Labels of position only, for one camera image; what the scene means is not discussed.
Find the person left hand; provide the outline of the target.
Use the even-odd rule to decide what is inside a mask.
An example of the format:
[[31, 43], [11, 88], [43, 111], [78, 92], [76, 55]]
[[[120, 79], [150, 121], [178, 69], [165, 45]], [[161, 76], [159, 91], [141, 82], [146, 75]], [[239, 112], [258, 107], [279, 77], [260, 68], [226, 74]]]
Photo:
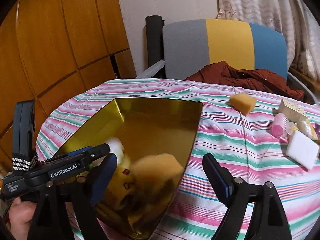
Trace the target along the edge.
[[9, 210], [10, 232], [15, 239], [27, 239], [36, 203], [15, 198]]

